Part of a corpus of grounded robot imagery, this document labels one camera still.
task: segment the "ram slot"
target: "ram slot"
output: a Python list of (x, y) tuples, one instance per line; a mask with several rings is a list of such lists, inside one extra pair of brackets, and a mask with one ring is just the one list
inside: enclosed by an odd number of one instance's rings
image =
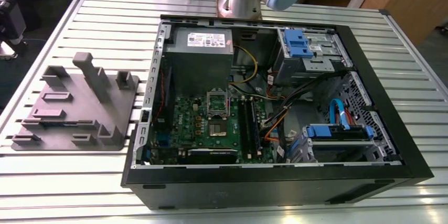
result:
[(249, 123), (247, 123), (247, 113), (246, 113), (246, 101), (238, 102), (239, 107), (239, 117), (238, 122), (241, 125), (241, 142), (242, 142), (242, 152), (245, 157), (250, 157), (251, 149), (250, 149), (250, 140), (249, 140)]
[(258, 132), (255, 132), (255, 130), (258, 130), (258, 116), (257, 116), (257, 112), (254, 109), (254, 102), (253, 101), (247, 101), (245, 104), (245, 111), (246, 111), (246, 121), (247, 121), (247, 129), (249, 129), (249, 143), (250, 143), (250, 150), (251, 150), (251, 154), (253, 157), (255, 157), (258, 155), (258, 150), (259, 150), (259, 146), (258, 143), (261, 145), (261, 139), (259, 139), (259, 134)]

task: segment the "green motherboard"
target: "green motherboard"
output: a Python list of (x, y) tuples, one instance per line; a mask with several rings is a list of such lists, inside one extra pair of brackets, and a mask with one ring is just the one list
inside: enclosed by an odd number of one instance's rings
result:
[[(183, 148), (233, 149), (238, 151), (237, 163), (255, 164), (273, 163), (273, 147), (266, 146), (258, 151), (258, 155), (245, 153), (245, 142), (241, 134), (239, 102), (245, 98), (221, 99), (219, 97), (177, 97), (175, 116), (171, 134), (158, 133), (159, 156), (165, 164), (177, 164), (177, 156)], [(255, 108), (257, 123), (267, 118), (265, 101), (251, 99)], [(227, 110), (227, 117), (211, 117), (209, 111)]]

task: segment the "floor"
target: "floor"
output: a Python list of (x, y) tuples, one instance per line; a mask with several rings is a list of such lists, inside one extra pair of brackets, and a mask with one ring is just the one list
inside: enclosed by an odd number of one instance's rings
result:
[[(50, 37), (54, 28), (65, 14), (65, 11), (71, 3), (71, 0), (41, 0), (35, 2), (35, 8), (41, 15), (42, 26), (34, 31), (27, 31), (25, 36), (31, 39), (47, 40)], [(438, 30), (435, 30), (429, 36), (427, 40), (418, 46), (419, 51), (422, 52), (425, 58), (427, 59), (430, 65), (433, 66), (437, 74), (441, 76), (445, 84), (448, 86), (448, 36), (443, 36)], [(3, 76), (10, 76), (10, 79), (3, 78), (2, 87), (6, 88), (6, 91), (2, 91), (0, 96), (0, 112), (7, 101), (13, 95), (14, 86), (19, 85), (19, 81), (26, 75), (27, 68), (31, 66), (33, 60), (30, 56), (23, 62), (17, 62), (17, 68), (11, 67), (11, 63), (6, 64), (0, 62), (0, 71), (5, 73)]]

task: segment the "metal frame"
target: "metal frame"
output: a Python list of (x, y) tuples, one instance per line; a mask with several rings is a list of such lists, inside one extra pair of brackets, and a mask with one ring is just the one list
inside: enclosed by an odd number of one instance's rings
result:
[[(149, 78), (143, 67), (153, 61), (161, 14), (217, 15), (215, 0), (83, 0), (78, 6), (82, 8), (74, 21), (65, 21), (63, 29), (55, 30), (59, 35), (53, 38), (58, 41), (49, 48), (45, 66), (63, 65), (73, 71), (74, 53), (90, 50), (107, 72), (127, 69), (142, 80)], [(407, 49), (411, 43), (401, 39), (378, 10), (311, 5), (295, 5), (289, 12), (262, 8), (265, 19), (351, 27), (435, 178), (350, 205), (150, 211), (131, 190), (121, 187), (129, 144), (122, 151), (101, 153), (11, 149), (6, 136), (18, 133), (21, 123), (15, 120), (30, 113), (27, 106), (33, 106), (35, 92), (43, 88), (34, 72), (27, 93), (11, 101), (13, 115), (0, 134), (0, 221), (346, 224), (389, 223), (401, 216), (410, 223), (447, 222), (448, 102), (435, 75), (422, 69), (419, 58)], [(141, 83), (139, 93), (145, 90), (146, 84)], [(142, 95), (135, 106), (143, 106)], [(141, 109), (131, 116), (129, 137), (139, 117)]]

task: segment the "yellow wire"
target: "yellow wire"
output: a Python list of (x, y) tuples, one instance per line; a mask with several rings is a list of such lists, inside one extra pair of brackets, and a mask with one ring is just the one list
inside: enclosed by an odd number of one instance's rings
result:
[(238, 47), (238, 48), (241, 48), (241, 49), (247, 53), (247, 55), (251, 56), (251, 59), (253, 59), (254, 64), (255, 64), (255, 70), (254, 70), (254, 74), (251, 75), (251, 77), (247, 78), (247, 79), (243, 80), (243, 81), (235, 81), (235, 82), (231, 82), (231, 84), (242, 84), (242, 83), (249, 82), (250, 80), (253, 80), (253, 78), (258, 75), (259, 64), (258, 64), (258, 60), (257, 60), (257, 58), (254, 57), (254, 55), (250, 53), (249, 50), (246, 50), (246, 49), (245, 49), (243, 47), (241, 47), (241, 46), (237, 46), (237, 45), (234, 45), (234, 46)]

